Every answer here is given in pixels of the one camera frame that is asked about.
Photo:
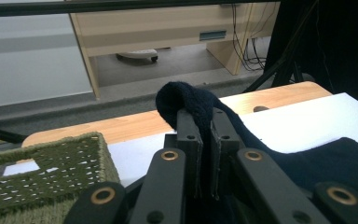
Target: folded cloth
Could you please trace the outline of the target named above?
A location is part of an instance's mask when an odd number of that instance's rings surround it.
[[[210,122],[213,108],[226,112],[237,134],[247,147],[264,150],[303,189],[313,191],[315,185],[335,181],[358,191],[358,143],[341,138],[314,149],[283,154],[266,147],[242,123],[240,117],[211,92],[197,89],[184,82],[166,84],[156,97],[159,114],[176,129],[177,111],[185,108],[199,127],[204,149],[210,146]]]

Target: black fabric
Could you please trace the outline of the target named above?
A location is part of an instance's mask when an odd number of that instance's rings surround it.
[[[219,108],[227,113],[247,147],[266,151],[301,188],[313,191],[315,184],[319,182],[336,181],[358,190],[358,143],[349,138],[341,138],[324,146],[297,153],[283,154],[273,151],[250,133],[240,117],[211,92],[196,89],[184,82],[166,84],[158,92],[156,105],[159,114],[174,129],[177,111],[184,107],[198,125],[205,149],[210,146],[213,107]]]

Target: wooden desk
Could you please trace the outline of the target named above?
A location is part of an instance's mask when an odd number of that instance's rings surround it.
[[[331,95],[313,82],[303,82],[263,91],[222,98],[222,102],[239,115],[253,113],[255,106],[275,108]],[[114,144],[157,133],[165,133],[172,128],[159,115],[158,111],[144,112],[115,119],[105,119],[91,123],[50,130],[30,135],[22,144],[24,147],[37,143],[59,140],[66,136],[100,132],[106,143]]]
[[[248,38],[272,34],[279,6],[279,2],[270,2],[236,7],[236,34],[242,49]],[[207,50],[231,74],[238,74],[241,68],[232,42],[231,5],[73,13],[71,19],[97,98],[100,93],[95,57],[100,55],[207,43]],[[200,40],[200,33],[213,31],[227,31],[227,34],[218,39]]]

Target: woven basket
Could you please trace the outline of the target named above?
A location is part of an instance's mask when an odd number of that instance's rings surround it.
[[[0,165],[26,159],[39,169],[0,177],[0,223],[63,223],[83,189],[119,182],[100,133],[0,152]]]

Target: navy fabric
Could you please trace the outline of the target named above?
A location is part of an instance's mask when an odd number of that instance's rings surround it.
[[[349,138],[341,138],[303,152],[283,154],[273,151],[250,133],[240,117],[211,92],[194,88],[184,82],[166,84],[158,92],[156,106],[159,114],[174,129],[176,129],[177,111],[185,108],[200,129],[205,149],[209,148],[211,138],[210,122],[213,107],[219,108],[227,113],[247,147],[267,152],[301,188],[313,191],[314,186],[319,182],[336,181],[358,190],[358,143]]]

